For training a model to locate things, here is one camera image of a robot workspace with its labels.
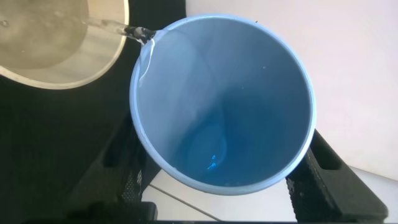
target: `white tile floor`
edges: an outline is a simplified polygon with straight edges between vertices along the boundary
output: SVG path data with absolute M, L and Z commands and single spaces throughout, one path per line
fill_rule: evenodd
M 398 222 L 398 181 L 353 168 L 359 178 L 387 205 L 385 223 Z M 296 221 L 286 182 L 242 196 L 206 194 L 160 171 L 142 200 L 154 202 L 158 220 Z
M 142 194 L 142 201 L 154 202 L 158 220 L 214 221 L 209 216 L 149 186 Z

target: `water droplet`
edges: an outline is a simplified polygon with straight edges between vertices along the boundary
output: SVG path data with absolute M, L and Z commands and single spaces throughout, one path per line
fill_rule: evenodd
M 207 168 L 207 169 L 212 169 L 212 168 L 214 168 L 214 167 L 216 167 L 216 163 L 215 163 L 215 162 L 212 163 L 212 164 L 209 166 L 209 168 Z
M 7 28 L 10 26 L 10 24 L 8 23 L 8 21 L 0 21 L 0 25 L 4 28 Z

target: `water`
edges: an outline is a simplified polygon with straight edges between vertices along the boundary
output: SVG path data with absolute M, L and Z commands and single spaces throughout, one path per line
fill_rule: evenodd
M 48 68 L 70 58 L 83 42 L 87 1 L 1 0 L 0 65 Z
M 130 39 L 138 41 L 141 45 L 146 44 L 156 34 L 156 31 L 153 30 L 149 30 L 143 27 L 129 26 L 108 19 L 88 18 L 87 20 L 82 21 L 82 23 L 88 26 L 103 29 L 110 33 L 126 36 Z

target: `white pot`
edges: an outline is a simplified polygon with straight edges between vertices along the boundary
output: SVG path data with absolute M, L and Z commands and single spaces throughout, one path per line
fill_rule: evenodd
M 0 21 L 7 20 L 8 27 L 0 26 L 0 75 L 39 88 L 67 89 L 107 72 L 126 38 L 86 27 L 76 17 L 70 20 L 76 10 L 83 17 L 129 22 L 128 0 L 1 1 Z

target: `blue plastic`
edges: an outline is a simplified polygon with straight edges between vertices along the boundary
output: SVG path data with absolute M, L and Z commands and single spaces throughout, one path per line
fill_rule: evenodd
M 235 16 L 189 17 L 166 30 L 142 48 L 130 91 L 134 126 L 156 163 L 220 195 L 256 192 L 292 172 L 316 120 L 293 51 Z

